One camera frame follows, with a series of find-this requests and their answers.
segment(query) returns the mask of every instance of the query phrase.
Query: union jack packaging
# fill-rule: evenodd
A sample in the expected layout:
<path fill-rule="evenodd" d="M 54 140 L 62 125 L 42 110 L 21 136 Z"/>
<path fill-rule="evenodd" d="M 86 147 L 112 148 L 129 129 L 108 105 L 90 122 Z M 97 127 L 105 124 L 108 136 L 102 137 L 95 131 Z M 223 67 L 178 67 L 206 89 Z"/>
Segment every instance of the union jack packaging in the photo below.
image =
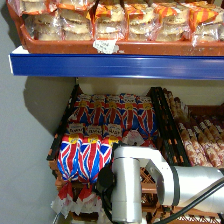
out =
<path fill-rule="evenodd" d="M 70 122 L 74 123 L 90 123 L 89 118 L 89 106 L 90 106 L 91 96 L 86 94 L 80 94 L 77 97 L 77 100 L 74 105 L 74 112 L 69 117 Z"/>
<path fill-rule="evenodd" d="M 60 190 L 55 201 L 52 202 L 51 207 L 57 214 L 62 213 L 65 217 L 69 211 L 74 211 L 71 182 L 78 179 L 78 158 L 82 141 L 82 133 L 65 134 L 58 155 L 58 169 L 66 184 Z"/>
<path fill-rule="evenodd" d="M 150 97 L 137 97 L 139 132 L 144 139 L 158 134 L 155 110 Z"/>
<path fill-rule="evenodd" d="M 89 125 L 79 154 L 79 181 L 82 183 L 95 183 L 99 173 L 100 145 L 102 141 L 102 127 Z"/>
<path fill-rule="evenodd" d="M 138 124 L 138 108 L 136 96 L 133 94 L 121 94 L 121 115 L 122 126 L 124 130 L 137 130 Z"/>
<path fill-rule="evenodd" d="M 105 95 L 93 95 L 91 97 L 89 108 L 91 124 L 103 125 L 104 108 L 105 108 Z"/>
<path fill-rule="evenodd" d="M 105 103 L 105 124 L 121 123 L 121 102 L 120 96 L 107 95 Z"/>
<path fill-rule="evenodd" d="M 112 147 L 114 143 L 122 140 L 122 128 L 117 124 L 104 126 L 103 140 L 100 146 L 101 169 L 111 161 Z"/>

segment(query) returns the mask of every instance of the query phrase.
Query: orange packaging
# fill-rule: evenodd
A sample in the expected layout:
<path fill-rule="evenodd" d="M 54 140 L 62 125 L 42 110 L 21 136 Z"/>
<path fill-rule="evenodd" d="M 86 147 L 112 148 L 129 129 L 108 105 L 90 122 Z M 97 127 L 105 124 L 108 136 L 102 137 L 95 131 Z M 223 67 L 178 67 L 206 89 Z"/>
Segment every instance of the orange packaging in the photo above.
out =
<path fill-rule="evenodd" d="M 159 17 L 160 28 L 156 41 L 172 42 L 189 39 L 189 9 L 176 2 L 153 3 L 154 12 Z"/>
<path fill-rule="evenodd" d="M 128 40 L 150 40 L 156 27 L 153 8 L 143 0 L 126 0 L 124 7 L 128 21 Z"/>
<path fill-rule="evenodd" d="M 8 3 L 19 16 L 51 13 L 57 9 L 56 0 L 9 0 Z"/>
<path fill-rule="evenodd" d="M 195 31 L 196 27 L 202 23 L 214 21 L 219 14 L 214 10 L 216 6 L 208 4 L 206 1 L 183 3 L 182 5 L 190 9 L 189 21 L 192 31 Z"/>
<path fill-rule="evenodd" d="M 95 13 L 96 40 L 123 40 L 126 18 L 119 0 L 101 0 Z"/>
<path fill-rule="evenodd" d="M 59 0 L 58 8 L 87 11 L 94 5 L 94 0 Z"/>

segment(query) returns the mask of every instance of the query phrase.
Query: shelf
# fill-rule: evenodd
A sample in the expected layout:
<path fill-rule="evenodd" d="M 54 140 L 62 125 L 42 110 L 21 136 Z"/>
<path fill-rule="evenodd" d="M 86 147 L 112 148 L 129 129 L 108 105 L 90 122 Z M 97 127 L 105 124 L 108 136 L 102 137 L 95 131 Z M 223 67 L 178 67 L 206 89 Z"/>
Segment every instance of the shelf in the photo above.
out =
<path fill-rule="evenodd" d="M 16 76 L 224 80 L 224 56 L 29 54 L 10 56 Z"/>

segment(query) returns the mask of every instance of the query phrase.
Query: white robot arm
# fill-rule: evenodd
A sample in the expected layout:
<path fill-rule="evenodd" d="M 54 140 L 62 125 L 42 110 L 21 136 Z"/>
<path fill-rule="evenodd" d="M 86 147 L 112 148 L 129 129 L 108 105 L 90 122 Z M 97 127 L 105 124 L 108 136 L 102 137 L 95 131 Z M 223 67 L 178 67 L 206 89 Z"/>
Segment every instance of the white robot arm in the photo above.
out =
<path fill-rule="evenodd" d="M 156 183 L 161 205 L 185 207 L 218 181 L 224 182 L 224 171 L 213 167 L 170 167 L 158 150 L 148 147 L 118 146 L 114 151 L 112 172 L 112 220 L 119 223 L 141 223 L 140 162 L 148 160 L 146 169 Z M 224 188 L 220 188 L 195 208 L 224 212 Z"/>

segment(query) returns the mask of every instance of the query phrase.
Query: packaged snack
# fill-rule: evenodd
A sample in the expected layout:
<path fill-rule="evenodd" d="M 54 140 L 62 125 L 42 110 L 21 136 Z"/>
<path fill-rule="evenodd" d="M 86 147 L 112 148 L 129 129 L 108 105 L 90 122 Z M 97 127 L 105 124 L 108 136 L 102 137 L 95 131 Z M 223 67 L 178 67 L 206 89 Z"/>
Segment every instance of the packaged snack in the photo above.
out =
<path fill-rule="evenodd" d="M 121 94 L 121 116 L 124 130 L 137 130 L 138 123 L 138 106 L 136 96 L 133 94 Z"/>
<path fill-rule="evenodd" d="M 35 15 L 33 29 L 35 40 L 62 40 L 61 20 L 58 11 L 50 14 Z"/>
<path fill-rule="evenodd" d="M 58 155 L 57 166 L 62 174 L 65 185 L 52 202 L 51 208 L 67 217 L 70 211 L 74 212 L 72 181 L 78 180 L 79 154 L 83 141 L 83 133 L 77 129 L 73 134 L 65 134 L 62 138 Z"/>
<path fill-rule="evenodd" d="M 57 8 L 56 0 L 9 0 L 8 3 L 19 16 L 51 13 Z"/>
<path fill-rule="evenodd" d="M 150 97 L 137 97 L 139 132 L 144 139 L 158 134 L 156 115 Z"/>
<path fill-rule="evenodd" d="M 128 19 L 128 40 L 147 41 L 156 28 L 153 8 L 143 0 L 124 1 Z"/>
<path fill-rule="evenodd" d="M 64 40 L 91 40 L 92 23 L 88 11 L 61 9 Z"/>
<path fill-rule="evenodd" d="M 58 8 L 87 11 L 95 4 L 94 0 L 59 0 Z"/>
<path fill-rule="evenodd" d="M 178 41 L 189 39 L 189 9 L 178 3 L 153 3 L 159 17 L 160 28 L 155 33 L 156 41 Z"/>
<path fill-rule="evenodd" d="M 103 125 L 105 98 L 106 98 L 105 95 L 93 95 L 91 97 L 89 106 L 91 124 Z"/>
<path fill-rule="evenodd" d="M 70 122 L 89 124 L 89 105 L 91 96 L 86 94 L 80 94 L 77 96 L 77 100 L 74 105 L 74 112 L 69 117 Z"/>
<path fill-rule="evenodd" d="M 200 42 L 219 41 L 223 38 L 224 10 L 206 1 L 182 3 L 190 9 L 190 27 L 192 29 L 192 44 Z"/>
<path fill-rule="evenodd" d="M 89 125 L 79 153 L 78 179 L 82 183 L 95 183 L 100 171 L 100 145 L 102 127 Z"/>
<path fill-rule="evenodd" d="M 197 136 L 198 142 L 201 144 L 202 148 L 205 151 L 206 156 L 209 158 L 209 161 L 213 167 L 221 167 L 222 162 L 214 149 L 213 145 L 209 142 L 205 134 L 200 130 L 197 122 L 191 118 L 191 127 Z"/>
<path fill-rule="evenodd" d="M 122 140 L 122 128 L 118 124 L 104 125 L 103 140 L 100 146 L 100 167 L 104 167 L 111 160 L 114 143 Z"/>
<path fill-rule="evenodd" d="M 126 19 L 119 0 L 100 0 L 95 13 L 95 39 L 125 38 Z"/>
<path fill-rule="evenodd" d="M 105 103 L 105 124 L 121 124 L 120 96 L 107 95 Z"/>
<path fill-rule="evenodd" d="M 180 136 L 191 165 L 211 167 L 212 164 L 208 162 L 205 152 L 198 143 L 196 136 L 190 127 L 190 124 L 185 123 L 184 121 L 182 122 L 181 119 L 178 119 L 176 123 L 178 124 Z"/>

